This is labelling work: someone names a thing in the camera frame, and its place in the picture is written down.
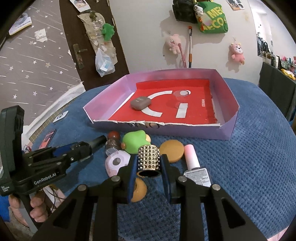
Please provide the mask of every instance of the card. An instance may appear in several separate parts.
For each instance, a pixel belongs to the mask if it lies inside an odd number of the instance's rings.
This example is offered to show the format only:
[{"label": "card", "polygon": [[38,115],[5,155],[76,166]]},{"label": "card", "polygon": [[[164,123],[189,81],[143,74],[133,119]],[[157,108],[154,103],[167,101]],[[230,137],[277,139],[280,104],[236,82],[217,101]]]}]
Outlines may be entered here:
[{"label": "card", "polygon": [[31,17],[28,17],[26,13],[23,13],[22,17],[20,17],[10,28],[9,35],[13,35],[18,31],[22,30],[25,27],[32,25]]},{"label": "card", "polygon": [[54,121],[53,121],[52,123],[56,123],[56,122],[58,122],[58,121],[60,121],[60,120],[62,120],[62,119],[65,119],[66,116],[68,115],[68,112],[69,112],[69,111],[67,110],[67,111],[63,112],[62,114],[58,115],[58,116],[54,119]]},{"label": "card", "polygon": [[30,151],[32,151],[31,147],[24,145],[24,148],[22,149],[23,153],[28,153]]},{"label": "card", "polygon": [[47,135],[44,137],[41,145],[39,146],[38,149],[42,149],[48,146],[49,142],[51,141],[52,137],[54,136],[54,134],[56,133],[57,129],[50,131],[49,133],[47,133]]},{"label": "card", "polygon": [[79,12],[91,9],[85,0],[70,0]]}]

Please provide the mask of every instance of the yellow cloth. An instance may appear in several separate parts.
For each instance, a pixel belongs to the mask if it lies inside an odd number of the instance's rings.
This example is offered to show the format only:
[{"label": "yellow cloth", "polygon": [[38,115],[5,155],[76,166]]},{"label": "yellow cloth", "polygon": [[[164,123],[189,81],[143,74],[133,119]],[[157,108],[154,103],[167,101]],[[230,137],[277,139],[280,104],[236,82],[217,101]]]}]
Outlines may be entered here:
[{"label": "yellow cloth", "polygon": [[296,78],[294,77],[294,74],[291,71],[285,70],[285,69],[281,69],[281,71],[288,77],[290,77],[292,80],[296,80]]}]

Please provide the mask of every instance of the pink bottle cap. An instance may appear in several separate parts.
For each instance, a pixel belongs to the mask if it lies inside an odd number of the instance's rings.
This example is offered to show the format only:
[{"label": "pink bottle cap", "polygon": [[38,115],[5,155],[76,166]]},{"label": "pink bottle cap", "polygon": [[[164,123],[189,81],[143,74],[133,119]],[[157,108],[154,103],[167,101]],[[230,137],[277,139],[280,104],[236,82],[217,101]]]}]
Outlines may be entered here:
[{"label": "pink bottle cap", "polygon": [[200,167],[200,163],[198,161],[193,145],[189,144],[184,146],[184,154],[185,154],[188,170],[191,170],[196,167]]}]

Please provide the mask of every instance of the smartphone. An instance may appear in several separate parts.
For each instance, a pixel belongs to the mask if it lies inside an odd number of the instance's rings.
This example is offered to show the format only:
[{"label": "smartphone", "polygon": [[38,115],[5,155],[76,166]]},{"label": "smartphone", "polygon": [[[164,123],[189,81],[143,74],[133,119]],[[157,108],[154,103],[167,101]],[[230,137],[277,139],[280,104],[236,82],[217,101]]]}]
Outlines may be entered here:
[{"label": "smartphone", "polygon": [[39,146],[38,149],[42,149],[48,146],[48,144],[50,143],[52,137],[54,136],[54,134],[56,133],[57,129],[50,131],[49,133],[46,134],[46,136],[44,137],[43,141],[41,142],[41,145]]}]

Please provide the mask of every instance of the human hand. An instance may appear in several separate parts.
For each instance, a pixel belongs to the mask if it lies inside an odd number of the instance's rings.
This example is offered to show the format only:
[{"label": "human hand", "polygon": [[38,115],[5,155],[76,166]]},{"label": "human hand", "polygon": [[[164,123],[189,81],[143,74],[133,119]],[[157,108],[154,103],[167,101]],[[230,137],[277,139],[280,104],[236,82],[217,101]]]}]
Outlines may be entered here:
[{"label": "human hand", "polygon": [[[42,191],[39,191],[36,193],[36,195],[31,199],[31,206],[33,207],[33,210],[30,212],[30,216],[35,219],[36,222],[42,223],[48,218],[48,213],[46,211],[46,205],[44,203],[45,199],[45,193]],[[9,195],[8,197],[10,208],[13,211],[13,214],[15,218],[22,223],[25,226],[29,226],[26,222],[26,220],[23,218],[22,214],[20,213],[20,199]]]}]

